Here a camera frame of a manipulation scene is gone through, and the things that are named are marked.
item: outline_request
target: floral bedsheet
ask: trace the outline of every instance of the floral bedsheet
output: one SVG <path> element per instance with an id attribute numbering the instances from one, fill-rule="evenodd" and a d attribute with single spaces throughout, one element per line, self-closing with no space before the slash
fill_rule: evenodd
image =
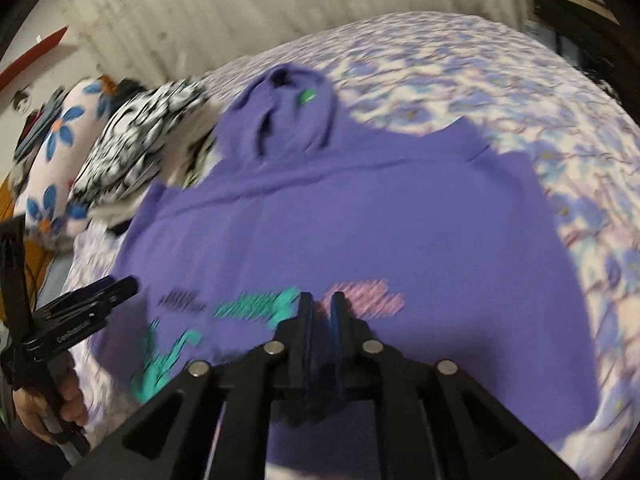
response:
<path id="1" fill-rule="evenodd" d="M 252 76 L 285 61 L 324 71 L 358 120 L 424 135 L 466 115 L 499 152 L 529 153 L 584 291 L 601 390 L 593 423 L 549 444 L 581 478 L 599 480 L 640 420 L 638 126 L 535 40 L 482 18 L 439 12 L 390 14 L 307 36 L 235 60 L 205 81 L 215 97 L 231 99 Z M 86 270 L 87 258 L 102 258 L 100 227 L 79 241 L 85 236 L 91 254 L 76 251 L 68 288 L 108 272 L 104 262 L 99 272 Z M 74 354 L 95 442 L 114 426 L 105 418 L 122 420 L 132 407 L 110 389 L 86 346 Z M 267 475 L 300 478 L 279 468 Z"/>

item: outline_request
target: beige cloth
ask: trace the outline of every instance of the beige cloth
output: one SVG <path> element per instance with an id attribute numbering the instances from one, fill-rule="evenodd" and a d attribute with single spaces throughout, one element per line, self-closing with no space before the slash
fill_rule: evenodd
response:
<path id="1" fill-rule="evenodd" d="M 170 138 L 162 149 L 162 169 L 158 175 L 160 182 L 168 186 L 182 187 L 195 156 L 193 147 L 216 125 L 222 106 L 222 102 L 209 99 L 171 132 Z M 89 209 L 89 218 L 99 219 L 108 227 L 129 220 L 136 215 L 147 190 L 148 186 L 145 186 L 133 195 L 113 204 L 94 206 Z"/>

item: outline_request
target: red object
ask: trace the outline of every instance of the red object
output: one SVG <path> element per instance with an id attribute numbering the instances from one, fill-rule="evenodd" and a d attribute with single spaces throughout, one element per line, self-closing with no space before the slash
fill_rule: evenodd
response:
<path id="1" fill-rule="evenodd" d="M 3 90 L 11 81 L 13 81 L 20 72 L 27 68 L 31 63 L 36 61 L 36 59 L 57 46 L 67 30 L 68 27 L 63 27 L 50 36 L 47 36 L 44 40 L 31 47 L 29 50 L 27 50 L 27 52 L 22 54 L 18 59 L 11 63 L 11 65 L 5 68 L 4 71 L 0 74 L 0 91 Z"/>

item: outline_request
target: black and white patterned cloth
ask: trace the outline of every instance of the black and white patterned cloth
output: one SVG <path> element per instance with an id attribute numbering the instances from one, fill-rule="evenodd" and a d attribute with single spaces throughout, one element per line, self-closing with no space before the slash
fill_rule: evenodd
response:
<path id="1" fill-rule="evenodd" d="M 176 81 L 137 95 L 111 117 L 94 144 L 70 199 L 87 206 L 126 198 L 161 169 L 169 134 L 208 99 L 201 81 Z"/>

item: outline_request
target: human hand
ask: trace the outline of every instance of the human hand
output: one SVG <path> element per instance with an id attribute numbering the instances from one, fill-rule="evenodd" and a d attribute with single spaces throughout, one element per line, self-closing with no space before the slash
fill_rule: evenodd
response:
<path id="1" fill-rule="evenodd" d="M 84 426 L 87 423 L 86 406 L 80 390 L 80 381 L 72 368 L 58 381 L 58 391 L 65 399 L 60 409 L 60 418 L 67 422 L 75 422 L 78 426 Z M 44 416 L 47 409 L 47 401 L 44 397 L 33 390 L 21 388 L 14 391 L 14 405 L 27 430 L 45 442 L 54 443 L 40 418 Z"/>

